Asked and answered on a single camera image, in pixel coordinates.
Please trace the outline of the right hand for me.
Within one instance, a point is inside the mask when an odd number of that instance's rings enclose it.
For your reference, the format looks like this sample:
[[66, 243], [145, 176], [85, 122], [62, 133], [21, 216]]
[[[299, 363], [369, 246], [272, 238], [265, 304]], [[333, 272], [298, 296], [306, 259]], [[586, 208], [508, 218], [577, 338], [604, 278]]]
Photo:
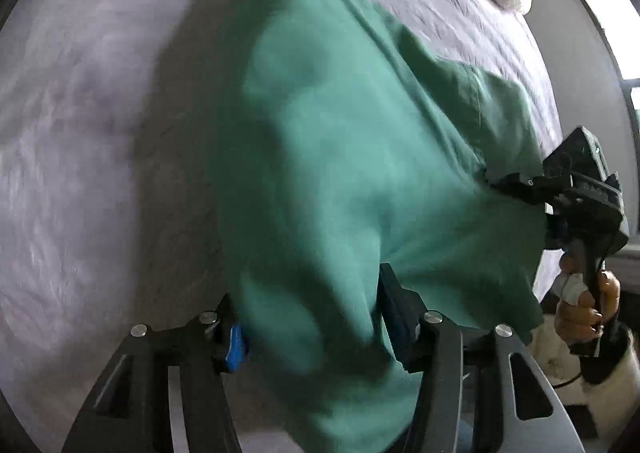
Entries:
[[554, 328], [568, 346], [590, 343], [602, 335], [604, 325], [620, 309], [620, 281], [608, 270], [599, 273], [599, 301], [583, 291], [575, 301], [563, 296], [556, 306]]

